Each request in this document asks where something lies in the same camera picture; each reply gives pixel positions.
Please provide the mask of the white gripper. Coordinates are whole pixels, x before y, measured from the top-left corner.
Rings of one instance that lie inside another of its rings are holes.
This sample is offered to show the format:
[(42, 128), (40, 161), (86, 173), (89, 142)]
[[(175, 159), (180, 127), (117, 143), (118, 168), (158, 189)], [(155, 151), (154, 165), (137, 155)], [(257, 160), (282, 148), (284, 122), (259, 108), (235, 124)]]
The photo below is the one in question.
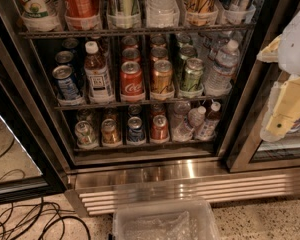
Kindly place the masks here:
[(265, 63), (277, 63), (290, 76), (284, 83), (276, 81), (271, 88), (268, 110), (261, 123), (260, 137), (275, 142), (285, 137), (300, 119), (300, 10), (285, 27), (281, 36), (273, 39), (258, 54)]

